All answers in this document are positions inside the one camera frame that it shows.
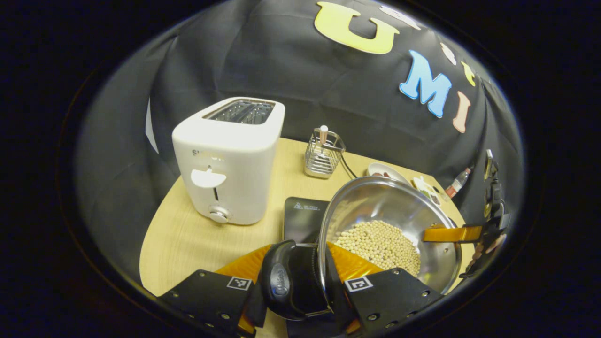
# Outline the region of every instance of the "black fabric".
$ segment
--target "black fabric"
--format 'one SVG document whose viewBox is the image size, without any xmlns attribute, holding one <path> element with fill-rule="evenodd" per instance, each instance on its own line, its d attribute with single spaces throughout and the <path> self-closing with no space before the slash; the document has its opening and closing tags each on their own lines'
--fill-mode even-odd
<svg viewBox="0 0 601 338">
<path fill-rule="evenodd" d="M 150 220 L 179 176 L 172 130 L 231 96 L 283 103 L 285 138 L 306 141 L 312 128 L 326 124 L 349 152 L 431 174 L 442 186 L 474 164 L 454 199 L 468 223 L 484 220 L 484 150 L 492 149 L 504 200 L 510 211 L 519 210 L 525 180 L 520 132 L 485 67 L 440 32 L 410 28 L 378 3 L 331 2 L 361 13 L 350 24 L 357 35 L 375 35 L 371 17 L 399 29 L 392 51 L 368 54 L 324 37 L 314 27 L 320 10 L 314 2 L 234 0 L 149 42 L 106 83 L 79 139 L 79 200 L 100 249 L 132 278 L 139 281 L 139 252 Z M 454 52 L 457 66 L 440 42 Z M 428 59 L 433 76 L 443 73 L 453 84 L 442 118 L 399 92 L 412 65 L 409 49 Z M 461 61 L 478 73 L 476 87 L 467 82 Z M 458 90 L 471 101 L 465 134 L 452 125 Z M 145 136 L 148 105 L 158 153 Z"/>
</svg>

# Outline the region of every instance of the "bottle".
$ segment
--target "bottle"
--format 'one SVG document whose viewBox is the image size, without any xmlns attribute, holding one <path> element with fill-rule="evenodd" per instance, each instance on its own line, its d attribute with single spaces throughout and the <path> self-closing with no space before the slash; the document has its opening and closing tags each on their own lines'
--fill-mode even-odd
<svg viewBox="0 0 601 338">
<path fill-rule="evenodd" d="M 459 190 L 465 185 L 465 182 L 468 181 L 468 176 L 472 171 L 469 168 L 465 168 L 457 177 L 455 177 L 455 181 L 451 184 L 445 192 L 451 198 L 453 198 Z"/>
</svg>

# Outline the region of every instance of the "stainless steel bowl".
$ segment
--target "stainless steel bowl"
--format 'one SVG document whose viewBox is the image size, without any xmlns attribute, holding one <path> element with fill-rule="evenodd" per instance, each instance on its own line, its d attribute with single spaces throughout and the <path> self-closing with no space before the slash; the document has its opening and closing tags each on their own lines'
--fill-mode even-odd
<svg viewBox="0 0 601 338">
<path fill-rule="evenodd" d="M 455 226 L 449 218 L 419 191 L 399 181 L 381 176 L 359 177 L 345 184 L 326 209 L 319 236 L 319 274 L 326 293 L 326 241 L 353 224 L 379 220 L 401 228 L 416 246 L 421 261 L 417 278 L 439 293 L 453 285 L 461 264 L 461 247 L 452 243 L 423 242 L 424 230 L 433 223 Z"/>
</svg>

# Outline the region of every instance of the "yellow letter u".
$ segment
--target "yellow letter u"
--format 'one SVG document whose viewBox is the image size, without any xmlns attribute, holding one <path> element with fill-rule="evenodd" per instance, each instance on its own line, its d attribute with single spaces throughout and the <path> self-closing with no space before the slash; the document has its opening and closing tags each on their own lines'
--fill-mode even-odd
<svg viewBox="0 0 601 338">
<path fill-rule="evenodd" d="M 361 13 L 330 2 L 320 1 L 317 4 L 322 9 L 315 17 L 315 28 L 323 35 L 366 53 L 386 54 L 392 49 L 394 34 L 398 34 L 393 26 L 372 17 L 370 20 L 376 24 L 375 38 L 360 37 L 349 30 L 349 25 L 353 16 L 360 16 Z"/>
</svg>

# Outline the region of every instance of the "toaster lever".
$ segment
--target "toaster lever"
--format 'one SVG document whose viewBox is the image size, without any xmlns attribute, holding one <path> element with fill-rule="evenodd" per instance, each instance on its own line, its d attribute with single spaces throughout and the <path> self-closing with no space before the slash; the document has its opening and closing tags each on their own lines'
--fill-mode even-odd
<svg viewBox="0 0 601 338">
<path fill-rule="evenodd" d="M 225 181 L 226 176 L 223 174 L 214 173 L 209 167 L 207 171 L 192 169 L 190 174 L 192 183 L 200 188 L 213 189 Z"/>
</svg>

